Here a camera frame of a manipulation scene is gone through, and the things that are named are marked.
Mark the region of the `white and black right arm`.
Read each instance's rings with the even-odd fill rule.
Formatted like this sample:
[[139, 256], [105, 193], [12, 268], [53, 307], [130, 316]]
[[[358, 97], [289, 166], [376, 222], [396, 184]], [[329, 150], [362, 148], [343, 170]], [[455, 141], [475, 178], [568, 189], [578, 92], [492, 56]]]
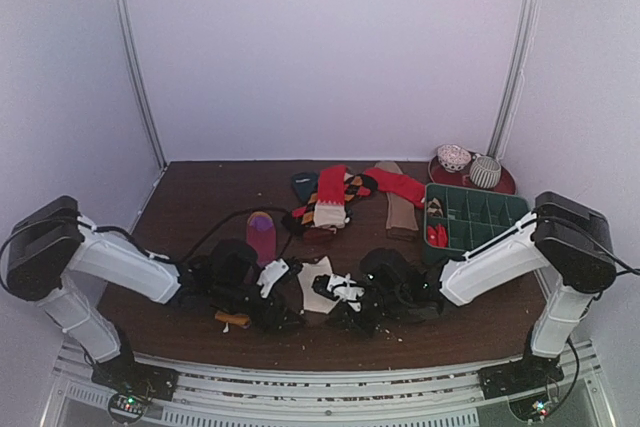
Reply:
[[442, 216], [423, 221], [429, 266], [419, 269], [397, 250], [375, 248], [352, 281], [344, 320], [367, 335], [384, 314], [423, 321], [442, 316], [533, 271], [551, 270], [555, 288], [529, 329], [525, 354], [513, 366], [519, 387], [535, 387], [595, 297], [615, 281], [609, 222], [600, 212], [547, 191], [535, 206], [516, 196], [447, 188], [425, 189], [426, 202], [443, 201]]

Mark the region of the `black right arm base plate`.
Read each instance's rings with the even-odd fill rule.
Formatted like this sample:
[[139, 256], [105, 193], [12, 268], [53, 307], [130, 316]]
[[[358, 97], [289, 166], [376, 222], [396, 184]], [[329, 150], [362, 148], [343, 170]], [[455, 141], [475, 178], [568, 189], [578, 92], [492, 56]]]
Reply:
[[511, 396], [545, 387], [564, 379], [559, 358], [525, 354], [520, 360], [481, 368], [479, 384], [485, 399]]

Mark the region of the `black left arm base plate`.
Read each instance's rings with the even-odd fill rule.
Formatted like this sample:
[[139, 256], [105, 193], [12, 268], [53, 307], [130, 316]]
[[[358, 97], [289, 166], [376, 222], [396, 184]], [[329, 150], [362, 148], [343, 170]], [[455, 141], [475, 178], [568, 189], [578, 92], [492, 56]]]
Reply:
[[179, 373], [171, 368], [140, 363], [121, 354], [92, 366], [91, 381], [127, 396], [171, 401]]

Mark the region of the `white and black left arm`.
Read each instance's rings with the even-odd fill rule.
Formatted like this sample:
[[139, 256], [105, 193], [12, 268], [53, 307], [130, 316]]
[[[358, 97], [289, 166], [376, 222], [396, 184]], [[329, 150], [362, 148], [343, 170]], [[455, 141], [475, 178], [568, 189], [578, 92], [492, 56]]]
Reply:
[[253, 327], [280, 332], [304, 324], [276, 288], [300, 267], [282, 258], [260, 266], [257, 251], [238, 239], [223, 239], [208, 254], [190, 251], [180, 259], [152, 252], [127, 230], [92, 222], [70, 196], [22, 219], [1, 245], [5, 292], [42, 309], [123, 391], [143, 383], [143, 368], [124, 331], [100, 314], [76, 284], [77, 275], [160, 305], [245, 315]]

